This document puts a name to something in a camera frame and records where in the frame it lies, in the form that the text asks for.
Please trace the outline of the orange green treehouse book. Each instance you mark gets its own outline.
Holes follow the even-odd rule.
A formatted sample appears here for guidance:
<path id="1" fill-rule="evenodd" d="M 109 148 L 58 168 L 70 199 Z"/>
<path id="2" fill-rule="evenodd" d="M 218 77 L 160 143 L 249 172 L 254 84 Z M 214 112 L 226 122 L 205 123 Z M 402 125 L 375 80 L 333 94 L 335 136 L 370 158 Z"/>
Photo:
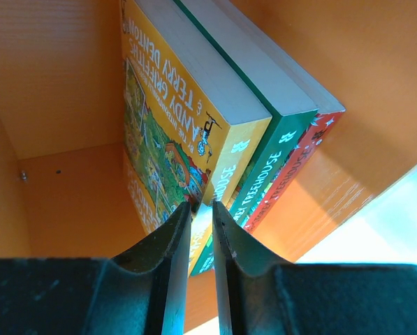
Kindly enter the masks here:
<path id="1" fill-rule="evenodd" d="M 194 268 L 272 117 L 174 1 L 119 8 L 127 188 L 146 233 L 190 204 Z"/>

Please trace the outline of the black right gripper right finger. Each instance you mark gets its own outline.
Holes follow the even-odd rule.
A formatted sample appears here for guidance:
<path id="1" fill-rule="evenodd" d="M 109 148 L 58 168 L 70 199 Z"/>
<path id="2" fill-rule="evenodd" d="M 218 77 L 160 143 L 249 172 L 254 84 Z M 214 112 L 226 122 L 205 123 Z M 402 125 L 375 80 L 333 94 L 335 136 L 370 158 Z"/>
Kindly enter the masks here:
<path id="1" fill-rule="evenodd" d="M 417 265 L 295 264 L 212 208 L 222 334 L 417 334 Z"/>

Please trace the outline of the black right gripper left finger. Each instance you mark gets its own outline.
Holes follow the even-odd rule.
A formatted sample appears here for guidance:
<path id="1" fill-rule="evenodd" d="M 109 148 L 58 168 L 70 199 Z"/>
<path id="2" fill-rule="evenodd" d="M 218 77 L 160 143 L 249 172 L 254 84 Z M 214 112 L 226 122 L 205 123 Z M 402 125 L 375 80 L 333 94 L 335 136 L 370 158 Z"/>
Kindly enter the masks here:
<path id="1" fill-rule="evenodd" d="M 113 258 L 0 259 L 0 334 L 182 334 L 191 208 Z"/>

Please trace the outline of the red treehouse book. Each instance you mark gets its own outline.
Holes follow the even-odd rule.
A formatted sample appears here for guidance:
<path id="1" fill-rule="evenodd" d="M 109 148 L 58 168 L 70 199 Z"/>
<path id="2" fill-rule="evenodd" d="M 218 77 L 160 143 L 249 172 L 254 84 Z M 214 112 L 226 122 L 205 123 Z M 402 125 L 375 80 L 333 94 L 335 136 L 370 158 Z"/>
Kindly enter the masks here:
<path id="1" fill-rule="evenodd" d="M 290 151 L 276 176 L 266 186 L 241 223 L 241 226 L 251 233 L 276 204 L 346 109 L 320 82 L 283 51 L 278 44 L 261 31 L 231 2 L 217 1 L 216 5 L 235 23 L 239 24 L 241 30 L 251 35 L 255 44 L 297 83 L 319 109 L 310 124 L 305 127 L 298 143 Z"/>

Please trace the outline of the orange wooden shelf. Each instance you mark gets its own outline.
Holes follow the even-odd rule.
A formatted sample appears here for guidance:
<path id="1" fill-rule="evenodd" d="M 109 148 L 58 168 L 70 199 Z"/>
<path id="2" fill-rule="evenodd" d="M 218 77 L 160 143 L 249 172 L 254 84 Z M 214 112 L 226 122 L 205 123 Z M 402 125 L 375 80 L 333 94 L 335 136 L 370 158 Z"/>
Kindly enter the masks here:
<path id="1" fill-rule="evenodd" d="M 417 1 L 236 1 L 346 108 L 254 237 L 291 262 L 417 264 Z M 0 1 L 0 257 L 144 237 L 122 176 L 117 1 Z"/>

